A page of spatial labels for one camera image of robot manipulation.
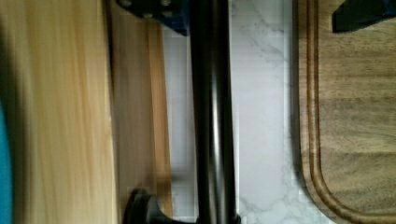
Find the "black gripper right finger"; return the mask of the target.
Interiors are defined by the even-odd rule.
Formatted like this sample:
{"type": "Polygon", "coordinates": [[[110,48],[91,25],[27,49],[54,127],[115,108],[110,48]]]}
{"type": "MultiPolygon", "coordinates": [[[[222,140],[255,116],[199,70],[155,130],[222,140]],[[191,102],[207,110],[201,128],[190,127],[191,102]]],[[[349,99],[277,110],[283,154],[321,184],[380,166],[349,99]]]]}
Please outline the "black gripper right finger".
{"type": "Polygon", "coordinates": [[[332,31],[355,32],[395,17],[396,0],[346,0],[332,14],[332,31]]]}

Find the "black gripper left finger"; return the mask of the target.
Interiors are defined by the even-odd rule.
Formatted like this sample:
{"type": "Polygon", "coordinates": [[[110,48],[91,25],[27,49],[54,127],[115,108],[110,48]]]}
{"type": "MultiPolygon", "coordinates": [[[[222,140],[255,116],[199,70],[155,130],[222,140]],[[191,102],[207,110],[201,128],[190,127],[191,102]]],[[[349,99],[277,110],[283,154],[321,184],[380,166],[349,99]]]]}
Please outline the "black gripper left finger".
{"type": "Polygon", "coordinates": [[[179,35],[189,34],[189,0],[115,0],[140,19],[154,19],[179,35]]]}

